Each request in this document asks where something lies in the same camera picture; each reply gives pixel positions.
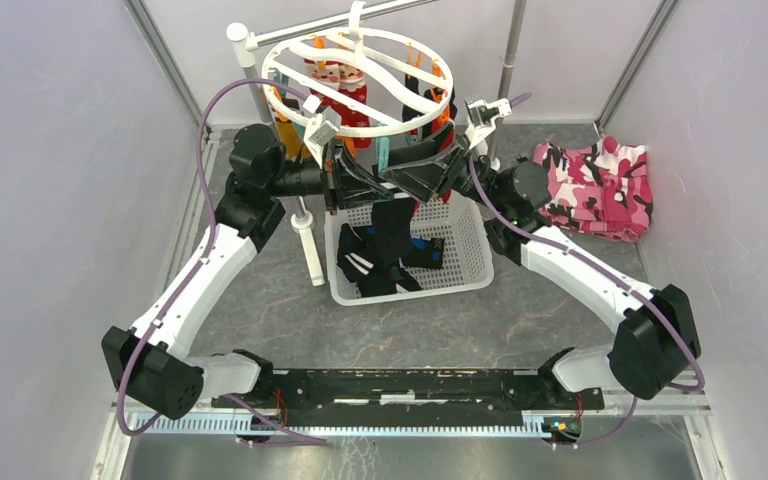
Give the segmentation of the black sock white stripes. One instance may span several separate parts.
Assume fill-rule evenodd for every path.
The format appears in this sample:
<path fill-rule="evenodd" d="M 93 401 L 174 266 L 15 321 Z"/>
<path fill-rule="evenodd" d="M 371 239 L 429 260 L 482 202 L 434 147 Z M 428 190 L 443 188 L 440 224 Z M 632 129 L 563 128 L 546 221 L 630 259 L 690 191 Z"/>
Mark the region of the black sock white stripes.
<path fill-rule="evenodd" d="M 392 265 L 414 249 L 410 224 L 417 210 L 413 198 L 399 198 L 372 205 L 374 249 L 383 265 Z"/>

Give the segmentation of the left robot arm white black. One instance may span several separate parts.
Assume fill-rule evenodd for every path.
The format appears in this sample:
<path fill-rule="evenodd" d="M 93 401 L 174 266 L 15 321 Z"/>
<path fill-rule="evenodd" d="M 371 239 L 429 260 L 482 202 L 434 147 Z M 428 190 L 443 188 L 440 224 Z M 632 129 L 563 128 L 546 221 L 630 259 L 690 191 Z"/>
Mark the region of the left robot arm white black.
<path fill-rule="evenodd" d="M 231 281 L 264 249 L 285 215 L 284 197 L 321 195 L 332 207 L 391 200 L 396 189 L 350 159 L 341 139 L 318 163 L 291 155 L 272 128 L 240 129 L 232 168 L 202 240 L 161 296 L 127 328 L 112 327 L 101 348 L 116 389 L 116 414 L 134 400 L 179 419 L 202 399 L 237 394 L 250 407 L 274 394 L 268 363 L 245 351 L 194 356 L 192 344 Z"/>

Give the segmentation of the black sock blue accents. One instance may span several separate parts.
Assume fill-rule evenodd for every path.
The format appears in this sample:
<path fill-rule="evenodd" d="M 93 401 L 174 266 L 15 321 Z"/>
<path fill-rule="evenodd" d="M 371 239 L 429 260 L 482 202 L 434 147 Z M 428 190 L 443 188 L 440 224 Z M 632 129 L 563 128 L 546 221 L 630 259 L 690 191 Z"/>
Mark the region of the black sock blue accents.
<path fill-rule="evenodd" d="M 411 250 L 402 257 L 407 267 L 442 270 L 444 268 L 444 238 L 411 238 Z"/>

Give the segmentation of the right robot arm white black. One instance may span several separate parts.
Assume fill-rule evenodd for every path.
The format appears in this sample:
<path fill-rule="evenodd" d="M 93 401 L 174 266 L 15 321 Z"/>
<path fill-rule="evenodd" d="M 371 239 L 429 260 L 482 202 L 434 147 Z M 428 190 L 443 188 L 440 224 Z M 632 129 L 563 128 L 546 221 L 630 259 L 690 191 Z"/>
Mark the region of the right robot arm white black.
<path fill-rule="evenodd" d="M 537 382 L 545 405 L 562 408 L 588 388 L 622 389 L 643 400 L 666 388 L 705 388 L 688 295 L 673 284 L 655 288 L 623 274 L 552 225 L 539 212 L 551 198 L 541 165 L 521 160 L 496 170 L 462 146 L 432 153 L 415 144 L 373 171 L 421 202 L 453 191 L 484 205 L 493 216 L 485 230 L 497 254 L 561 287 L 613 333 L 608 344 L 571 348 L 547 361 L 550 373 Z"/>

